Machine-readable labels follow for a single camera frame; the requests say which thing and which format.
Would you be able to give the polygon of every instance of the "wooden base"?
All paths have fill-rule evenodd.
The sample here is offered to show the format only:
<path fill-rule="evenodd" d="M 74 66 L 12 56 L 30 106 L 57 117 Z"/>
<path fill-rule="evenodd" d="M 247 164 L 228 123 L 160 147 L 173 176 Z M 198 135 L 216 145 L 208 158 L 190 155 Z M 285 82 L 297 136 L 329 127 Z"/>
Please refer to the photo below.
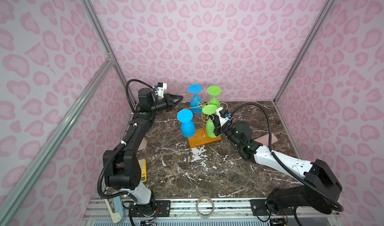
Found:
<path fill-rule="evenodd" d="M 191 148 L 196 148 L 196 147 L 208 144 L 208 143 L 214 143 L 214 142 L 221 141 L 221 136 L 218 136 L 216 138 L 211 138 L 207 135 L 206 130 L 204 130 L 204 132 L 205 132 L 205 137 L 202 137 L 203 129 L 199 128 L 196 130 L 196 133 L 194 136 L 188 138 L 189 146 Z"/>

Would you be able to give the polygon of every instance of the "cable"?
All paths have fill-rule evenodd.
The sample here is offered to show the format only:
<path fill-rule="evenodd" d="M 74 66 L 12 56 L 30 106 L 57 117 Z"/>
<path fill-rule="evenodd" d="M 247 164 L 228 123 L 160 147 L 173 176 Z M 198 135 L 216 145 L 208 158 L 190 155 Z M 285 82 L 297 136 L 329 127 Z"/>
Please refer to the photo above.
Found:
<path fill-rule="evenodd" d="M 131 225 L 132 225 L 132 226 L 136 226 L 135 223 L 134 223 L 134 221 L 133 221 L 132 214 L 131 214 L 133 203 L 130 203 L 129 206 L 127 207 L 127 206 L 124 205 L 124 203 L 127 203 L 127 202 L 128 202 L 128 201 L 124 201 L 124 202 L 122 202 L 122 207 L 125 208 L 125 209 L 128 209 L 128 217 L 129 217 L 129 220 L 130 220 L 130 222 L 131 222 Z M 155 215 L 152 219 L 150 219 L 150 220 L 146 220 L 146 222 L 151 222 L 151 221 L 153 221 L 154 219 L 157 218 L 157 216 L 159 215 L 159 211 L 160 211 L 160 209 L 159 209 L 158 207 L 156 207 L 156 208 L 155 208 L 155 211 L 156 211 L 156 215 Z"/>
<path fill-rule="evenodd" d="M 324 194 L 323 192 L 321 192 L 320 190 L 318 190 L 316 187 L 314 187 L 312 184 L 310 184 L 308 181 L 300 178 L 297 174 L 295 174 L 294 172 L 292 172 L 287 166 L 285 166 L 281 160 L 276 156 L 275 152 L 272 152 L 272 130 L 271 130 L 271 122 L 269 121 L 269 117 L 268 117 L 268 114 L 266 113 L 265 111 L 265 108 L 261 105 L 261 104 L 258 104 L 258 103 L 246 103 L 246 104 L 242 104 L 240 106 L 238 106 L 231 114 L 231 117 L 234 115 L 234 113 L 236 111 L 238 111 L 240 108 L 244 107 L 244 106 L 248 106 L 248 105 L 253 105 L 253 106 L 256 106 L 258 108 L 260 108 L 262 110 L 262 112 L 264 113 L 265 115 L 265 118 L 266 118 L 266 122 L 267 122 L 267 125 L 268 125 L 268 148 L 271 152 L 271 155 L 275 158 L 275 160 L 279 163 L 279 165 L 285 170 L 287 171 L 292 177 L 294 177 L 297 181 L 299 181 L 300 183 L 302 183 L 303 185 L 307 186 L 309 189 L 313 190 L 315 193 L 321 195 L 323 198 L 325 198 L 326 200 L 328 200 L 331 204 L 333 204 L 333 210 L 335 211 L 338 211 L 338 212 L 342 212 L 344 210 L 343 206 L 341 204 L 339 204 L 336 200 L 334 200 L 333 198 L 331 198 L 330 196 Z"/>
<path fill-rule="evenodd" d="M 129 204 L 129 208 L 128 208 L 128 217 L 129 217 L 129 220 L 131 221 L 131 225 L 132 226 L 136 226 L 135 222 L 133 221 L 133 218 L 132 218 L 132 214 L 131 214 L 131 211 L 132 211 L 132 203 Z"/>
<path fill-rule="evenodd" d="M 225 122 L 223 124 L 223 127 L 226 126 L 225 130 L 223 130 L 223 127 L 220 128 L 220 133 L 224 133 L 228 128 L 229 128 L 229 123 L 231 122 L 232 120 L 228 120 L 227 122 Z"/>
<path fill-rule="evenodd" d="M 147 84 L 146 82 L 141 81 L 141 80 L 137 80 L 137 79 L 128 80 L 127 84 L 125 85 L 125 94 L 127 95 L 128 103 L 129 103 L 129 106 L 131 107 L 132 113 L 135 113 L 135 109 L 133 108 L 132 101 L 131 101 L 131 99 L 129 97 L 129 84 L 131 82 L 142 83 L 143 85 L 149 87 L 150 89 L 152 89 L 153 87 L 151 85 Z"/>
<path fill-rule="evenodd" d="M 297 217 L 296 209 L 297 209 L 297 207 L 294 207 L 294 208 L 293 208 L 293 215 L 295 216 L 295 219 L 296 219 L 297 224 L 298 224 L 299 226 L 303 226 L 303 225 L 301 224 L 299 218 Z"/>
<path fill-rule="evenodd" d="M 269 212 L 269 216 L 268 216 L 268 218 L 267 218 L 265 221 L 263 221 L 263 220 L 261 220 L 261 219 L 259 218 L 259 216 L 257 215 L 257 209 L 259 209 L 259 208 L 261 208 L 261 207 L 256 208 L 256 217 L 257 217 L 257 219 L 260 220 L 260 221 L 262 221 L 263 223 L 268 222 L 269 219 L 271 218 L 271 212 Z"/>
<path fill-rule="evenodd" d="M 285 224 L 288 225 L 288 214 L 285 211 L 285 209 L 283 210 L 283 218 L 284 218 L 284 213 L 285 213 L 285 216 L 286 216 Z"/>
<path fill-rule="evenodd" d="M 103 199 L 110 199 L 110 198 L 114 198 L 114 197 L 117 197 L 117 196 L 120 196 L 120 195 L 129 195 L 129 192 L 128 191 L 121 191 L 121 192 L 118 192 L 118 193 L 114 193 L 112 195 L 106 195 L 104 194 L 103 192 L 103 189 L 101 187 L 102 185 L 102 182 L 103 182 L 103 178 L 104 178 L 104 173 L 105 171 L 107 170 L 108 166 L 111 164 L 111 162 L 114 160 L 114 158 L 116 157 L 116 155 L 127 145 L 126 142 L 130 141 L 130 139 L 132 138 L 133 134 L 135 133 L 137 129 L 137 125 L 133 125 L 133 129 L 131 131 L 131 133 L 128 135 L 126 134 L 124 136 L 124 138 L 122 139 L 124 143 L 121 143 L 120 146 L 112 153 L 112 155 L 109 157 L 109 159 L 107 160 L 107 162 L 105 162 L 104 164 L 104 167 L 103 169 L 101 170 L 101 173 L 100 173 L 100 176 L 99 176 L 99 179 L 97 181 L 97 192 L 99 194 L 99 196 Z"/>

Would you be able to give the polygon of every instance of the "marble table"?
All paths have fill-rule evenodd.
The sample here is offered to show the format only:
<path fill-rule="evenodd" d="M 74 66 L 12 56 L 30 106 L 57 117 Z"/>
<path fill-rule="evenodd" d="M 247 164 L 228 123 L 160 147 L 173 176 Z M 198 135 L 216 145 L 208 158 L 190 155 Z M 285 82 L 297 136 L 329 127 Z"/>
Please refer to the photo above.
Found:
<path fill-rule="evenodd" d="M 244 102 L 227 102 L 232 112 Z M 278 138 L 273 149 L 296 157 L 272 102 L 259 102 L 267 108 L 272 132 Z M 275 187 L 290 188 L 300 184 L 274 169 L 240 158 L 229 140 L 190 149 L 188 139 L 180 132 L 177 113 L 188 107 L 181 104 L 171 112 L 160 113 L 146 134 L 147 146 L 137 154 L 147 160 L 147 181 L 144 183 L 156 198 L 266 197 Z M 264 114 L 248 106 L 235 114 L 234 122 L 243 120 L 253 129 L 252 138 L 267 134 Z M 201 127 L 194 115 L 196 128 Z"/>

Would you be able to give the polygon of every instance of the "yellow remote control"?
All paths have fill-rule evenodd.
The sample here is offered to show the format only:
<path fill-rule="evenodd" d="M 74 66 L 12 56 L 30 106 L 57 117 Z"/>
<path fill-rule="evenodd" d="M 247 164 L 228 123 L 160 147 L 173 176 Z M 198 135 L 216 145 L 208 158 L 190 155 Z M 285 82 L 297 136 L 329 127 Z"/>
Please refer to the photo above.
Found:
<path fill-rule="evenodd" d="M 140 168 L 141 168 L 141 181 L 147 181 L 147 161 L 145 159 L 139 160 Z"/>

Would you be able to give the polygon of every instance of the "pink leopard print wall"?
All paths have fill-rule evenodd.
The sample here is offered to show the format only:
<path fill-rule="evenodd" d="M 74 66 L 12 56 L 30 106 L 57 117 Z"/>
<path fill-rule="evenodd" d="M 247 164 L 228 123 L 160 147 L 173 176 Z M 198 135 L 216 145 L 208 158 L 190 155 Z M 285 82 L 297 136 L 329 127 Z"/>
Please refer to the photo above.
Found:
<path fill-rule="evenodd" d="M 384 221 L 383 0 L 339 0 L 279 103 L 308 160 L 343 186 L 346 226 Z"/>
<path fill-rule="evenodd" d="M 77 0 L 0 0 L 0 204 L 105 58 Z"/>
<path fill-rule="evenodd" d="M 274 99 L 324 0 L 91 0 L 127 79 Z M 139 86 L 132 86 L 136 92 Z"/>
<path fill-rule="evenodd" d="M 111 69 L 10 226 L 78 225 L 89 200 L 98 197 L 103 153 L 118 144 L 128 109 L 125 90 Z"/>

